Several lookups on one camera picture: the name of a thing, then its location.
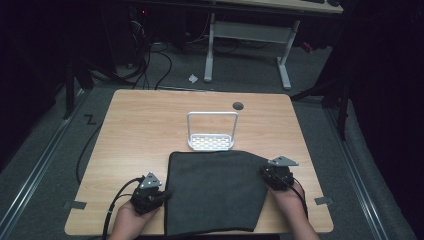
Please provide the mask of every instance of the white desk leg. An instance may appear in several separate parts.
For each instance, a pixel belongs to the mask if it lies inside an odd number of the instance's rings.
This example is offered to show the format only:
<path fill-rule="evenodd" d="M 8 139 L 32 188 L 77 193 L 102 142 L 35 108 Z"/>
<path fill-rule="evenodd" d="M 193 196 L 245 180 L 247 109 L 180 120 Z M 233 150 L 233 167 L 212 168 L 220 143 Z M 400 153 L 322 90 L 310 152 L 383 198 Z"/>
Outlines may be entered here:
<path fill-rule="evenodd" d="M 211 13 L 211 24 L 209 27 L 209 48 L 208 55 L 206 56 L 205 66 L 205 82 L 212 82 L 212 70 L 213 70 L 213 38 L 215 35 L 215 13 Z"/>
<path fill-rule="evenodd" d="M 287 74 L 286 61 L 289 56 L 290 49 L 293 45 L 294 38 L 296 37 L 297 29 L 299 28 L 300 21 L 297 20 L 293 24 L 293 28 L 290 31 L 286 47 L 282 57 L 277 57 L 278 69 L 280 70 L 281 81 L 283 82 L 283 88 L 286 90 L 291 89 L 289 75 Z"/>

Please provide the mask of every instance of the metal rail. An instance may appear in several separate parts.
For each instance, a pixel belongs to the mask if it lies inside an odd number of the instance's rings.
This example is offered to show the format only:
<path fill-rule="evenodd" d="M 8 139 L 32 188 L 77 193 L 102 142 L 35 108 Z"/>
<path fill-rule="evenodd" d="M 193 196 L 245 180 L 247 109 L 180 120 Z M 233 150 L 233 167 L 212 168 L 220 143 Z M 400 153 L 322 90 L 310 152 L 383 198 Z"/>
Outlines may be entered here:
<path fill-rule="evenodd" d="M 386 240 L 389 239 L 386 233 L 386 230 L 384 228 L 384 224 L 380 220 L 378 211 L 374 205 L 373 200 L 371 199 L 370 195 L 368 194 L 368 190 L 362 181 L 361 174 L 358 171 L 358 168 L 356 167 L 355 161 L 353 160 L 353 156 L 350 153 L 350 150 L 347 146 L 346 141 L 343 141 L 337 131 L 337 120 L 334 116 L 334 113 L 331 109 L 325 108 L 324 114 L 327 117 L 327 120 L 332 125 L 332 131 L 334 133 L 334 136 L 337 138 L 340 149 L 342 150 L 342 153 L 344 155 L 345 163 L 347 165 L 347 169 L 349 172 L 349 177 L 352 181 L 352 186 L 356 192 L 356 195 L 358 197 L 359 203 L 361 204 L 362 210 L 364 211 L 365 218 L 368 221 L 368 224 L 370 226 L 371 232 L 374 235 L 375 239 L 379 240 Z"/>
<path fill-rule="evenodd" d="M 19 193 L 17 194 L 15 200 L 13 201 L 13 203 L 9 207 L 9 210 L 0 222 L 0 239 L 7 239 L 9 237 L 10 233 L 13 230 L 13 227 L 19 220 L 19 217 L 21 216 L 26 205 L 28 204 L 35 190 L 37 189 L 38 184 L 41 182 L 41 179 L 43 178 L 48 167 L 50 166 L 50 163 L 53 161 L 53 155 L 59 142 L 63 138 L 70 122 L 75 116 L 75 113 L 77 112 L 81 104 L 84 102 L 87 95 L 88 93 L 84 92 L 83 90 L 79 91 L 76 99 L 75 110 L 68 118 L 63 119 L 62 123 L 56 130 L 47 147 L 45 148 L 43 154 L 38 159 L 38 162 L 32 170 L 31 174 L 19 190 Z"/>

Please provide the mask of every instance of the black cable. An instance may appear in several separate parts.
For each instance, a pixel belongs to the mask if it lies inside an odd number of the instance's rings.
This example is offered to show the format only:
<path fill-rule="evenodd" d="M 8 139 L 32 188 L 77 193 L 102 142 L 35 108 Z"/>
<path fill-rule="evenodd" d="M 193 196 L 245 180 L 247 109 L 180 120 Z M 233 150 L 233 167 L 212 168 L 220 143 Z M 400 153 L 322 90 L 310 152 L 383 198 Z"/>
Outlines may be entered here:
<path fill-rule="evenodd" d="M 134 85 L 134 83 L 129 82 L 127 80 L 130 79 L 130 78 L 133 78 L 133 77 L 135 77 L 135 76 L 137 76 L 139 74 L 143 74 L 143 72 L 146 71 L 146 64 L 145 64 L 145 60 L 144 60 L 144 53 L 146 51 L 150 50 L 150 40 L 152 38 L 152 35 L 151 34 L 147 34 L 147 35 L 143 35 L 142 37 L 144 37 L 144 41 L 142 41 L 142 43 L 144 42 L 144 46 L 143 46 L 143 44 L 140 44 L 141 46 L 138 46 L 137 47 L 138 49 L 136 50 L 136 58 L 137 58 L 137 61 L 139 62 L 139 65 L 138 65 L 137 69 L 134 72 L 132 72 L 132 73 L 130 73 L 128 75 L 125 75 L 125 76 L 122 76 L 122 77 L 119 77 L 118 76 L 121 80 L 123 80 L 123 83 L 126 84 L 126 85 Z M 92 71 L 90 71 L 90 73 L 91 73 L 91 76 L 93 78 L 96 78 L 96 79 L 101 80 L 101 81 L 110 81 L 110 80 L 113 80 L 113 79 L 108 78 L 108 77 L 105 78 L 105 77 L 98 76 L 98 75 L 94 74 Z"/>
<path fill-rule="evenodd" d="M 157 54 L 160 54 L 160 55 L 162 55 L 162 56 L 166 57 L 166 58 L 169 60 L 169 69 L 168 69 L 168 71 L 165 73 L 165 75 L 164 75 L 161 79 L 159 79 L 159 81 L 156 83 L 155 90 L 158 90 L 159 84 L 162 82 L 162 80 L 163 80 L 166 76 L 168 76 L 168 74 L 169 74 L 169 72 L 171 72 L 171 68 L 172 68 L 172 60 L 171 60 L 171 58 L 169 58 L 168 56 L 166 56 L 165 54 L 163 54 L 163 53 L 161 53 L 161 52 L 157 52 Z"/>
<path fill-rule="evenodd" d="M 145 70 L 140 74 L 140 76 L 138 76 L 137 80 L 134 82 L 134 85 L 132 86 L 132 89 L 135 89 L 135 87 L 137 86 L 138 82 L 140 81 L 141 77 L 144 75 L 145 81 L 147 81 L 147 68 L 149 67 L 150 64 L 150 53 L 151 53 L 151 49 L 152 46 L 150 46 L 149 51 L 148 51 L 148 56 L 147 56 L 147 63 L 145 62 Z"/>
<path fill-rule="evenodd" d="M 194 50 L 203 50 L 206 49 L 209 46 L 208 42 L 205 42 L 205 40 L 208 40 L 208 38 L 200 39 L 196 42 L 189 42 L 186 43 L 186 47 L 194 49 Z"/>
<path fill-rule="evenodd" d="M 106 240 L 106 238 L 107 238 L 107 231 L 108 231 L 108 228 L 109 228 L 110 218 L 111 218 L 111 216 L 112 216 L 113 209 L 115 208 L 115 203 L 116 203 L 116 201 L 117 201 L 120 197 L 122 197 L 122 196 L 126 196 L 126 195 L 127 195 L 127 194 L 121 195 L 121 193 L 122 193 L 122 192 L 125 190 L 125 188 L 127 188 L 127 187 L 128 187 L 128 185 L 130 185 L 131 183 L 133 183 L 133 182 L 139 182 L 139 183 L 141 183 L 141 182 L 143 182 L 143 180 L 144 180 L 144 176 L 143 176 L 143 177 L 141 177 L 141 178 L 134 178 L 134 179 L 130 180 L 129 182 L 125 183 L 125 185 L 124 185 L 124 186 L 123 186 L 123 187 L 119 190 L 119 192 L 116 194 L 116 196 L 115 196 L 115 198 L 113 199 L 112 203 L 110 204 L 109 210 L 108 210 L 108 212 L 107 212 L 107 214 L 106 214 L 105 224 L 104 224 L 104 226 L 103 226 L 102 240 Z"/>
<path fill-rule="evenodd" d="M 100 123 L 100 125 L 97 127 L 96 131 L 94 131 L 94 133 L 91 134 L 90 138 L 85 143 L 84 148 L 82 149 L 81 154 L 80 154 L 80 156 L 78 158 L 77 166 L 75 168 L 75 176 L 77 177 L 78 185 L 81 185 L 81 179 L 80 179 L 80 176 L 79 176 L 79 167 L 80 167 L 80 164 L 81 164 L 82 156 L 84 155 L 85 151 L 87 150 L 88 144 L 91 142 L 91 140 L 93 140 L 94 136 L 100 130 L 100 128 L 102 127 L 102 125 L 103 125 L 103 122 Z"/>
<path fill-rule="evenodd" d="M 272 43 L 272 42 L 261 42 L 261 46 L 254 46 L 251 43 L 245 43 L 245 42 L 250 42 L 250 41 L 240 41 L 240 46 L 242 47 L 247 47 L 247 48 L 253 48 L 253 49 L 262 49 L 262 48 L 266 48 L 272 45 L 276 45 L 276 43 Z"/>
<path fill-rule="evenodd" d="M 289 186 L 289 188 L 290 188 L 291 190 L 293 190 L 293 191 L 296 193 L 296 195 L 300 198 L 300 200 L 302 201 L 303 210 L 305 211 L 305 214 L 306 214 L 306 218 L 309 218 L 309 214 L 308 214 L 308 206 L 306 205 L 306 200 L 305 200 L 305 198 L 306 198 L 305 190 L 303 189 L 302 184 L 300 184 L 300 182 L 299 182 L 299 181 L 297 181 L 297 179 L 296 179 L 296 178 L 293 178 L 293 179 L 297 182 L 297 184 L 299 184 L 300 188 L 302 189 L 302 192 L 303 192 L 303 196 L 304 196 L 304 197 L 302 198 L 302 196 L 299 194 L 299 192 L 298 192 L 298 191 L 296 191 L 296 189 L 294 189 L 292 186 Z"/>
<path fill-rule="evenodd" d="M 118 198 L 120 198 L 120 197 L 125 197 L 125 196 L 132 196 L 132 194 L 122 194 L 122 195 L 120 195 Z"/>
<path fill-rule="evenodd" d="M 221 43 L 222 45 L 221 46 L 224 46 L 224 47 L 226 47 L 226 46 L 229 46 L 229 45 L 231 45 L 232 44 L 232 40 L 227 40 L 227 41 L 224 41 L 224 40 L 220 40 L 220 41 L 216 41 L 217 43 Z M 229 51 L 219 51 L 219 50 L 217 50 L 216 48 L 215 48 L 215 45 L 214 45 L 214 51 L 215 52 L 217 52 L 217 53 L 223 53 L 223 54 L 228 54 L 228 53 L 232 53 L 232 52 L 234 52 L 234 51 L 236 51 L 237 49 L 238 49 L 238 47 L 239 47 L 239 43 L 240 43 L 240 41 L 239 40 L 235 40 L 235 43 L 234 43 L 234 48 L 233 49 L 231 49 L 231 50 L 229 50 Z"/>
<path fill-rule="evenodd" d="M 208 18 L 206 19 L 205 27 L 203 28 L 202 33 L 200 33 L 199 37 L 198 37 L 198 38 L 196 38 L 195 40 L 190 41 L 190 42 L 186 42 L 186 43 L 185 43 L 185 45 L 186 45 L 187 47 L 190 47 L 190 46 L 189 46 L 189 44 L 197 43 L 197 42 L 200 42 L 200 41 L 203 41 L 203 40 L 209 39 L 208 37 L 204 37 L 204 35 L 205 35 L 206 30 L 208 29 L 208 26 L 209 26 L 209 20 L 210 20 L 210 18 L 211 18 L 211 14 L 209 13 L 209 14 L 208 14 Z"/>

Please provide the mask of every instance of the human arm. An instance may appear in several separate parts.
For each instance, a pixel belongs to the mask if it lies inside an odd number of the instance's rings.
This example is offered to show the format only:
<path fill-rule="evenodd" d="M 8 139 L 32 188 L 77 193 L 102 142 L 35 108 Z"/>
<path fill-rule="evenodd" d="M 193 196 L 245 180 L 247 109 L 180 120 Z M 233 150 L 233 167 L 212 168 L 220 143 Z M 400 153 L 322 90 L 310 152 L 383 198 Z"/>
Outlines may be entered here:
<path fill-rule="evenodd" d="M 295 183 L 293 188 L 304 198 L 302 187 Z M 275 191 L 268 187 L 270 193 L 277 201 L 277 205 L 281 213 L 287 219 L 292 230 L 293 239 L 295 240 L 316 240 L 319 239 L 317 233 L 309 223 L 306 217 L 302 201 L 296 193 L 288 189 L 287 191 Z"/>
<path fill-rule="evenodd" d="M 146 224 L 159 211 L 154 209 L 143 215 L 139 215 L 131 202 L 124 203 L 118 210 L 113 225 L 112 233 L 108 240 L 133 240 L 143 231 Z"/>

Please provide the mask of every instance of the black cloth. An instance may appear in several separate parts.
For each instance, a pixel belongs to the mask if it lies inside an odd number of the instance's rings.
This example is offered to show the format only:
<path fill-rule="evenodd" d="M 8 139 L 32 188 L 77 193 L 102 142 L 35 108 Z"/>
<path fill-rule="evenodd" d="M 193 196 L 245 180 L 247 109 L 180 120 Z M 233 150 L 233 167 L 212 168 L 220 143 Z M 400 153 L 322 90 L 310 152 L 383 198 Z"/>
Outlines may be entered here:
<path fill-rule="evenodd" d="M 267 188 L 267 159 L 244 151 L 173 152 L 169 158 L 165 236 L 214 231 L 253 232 Z"/>

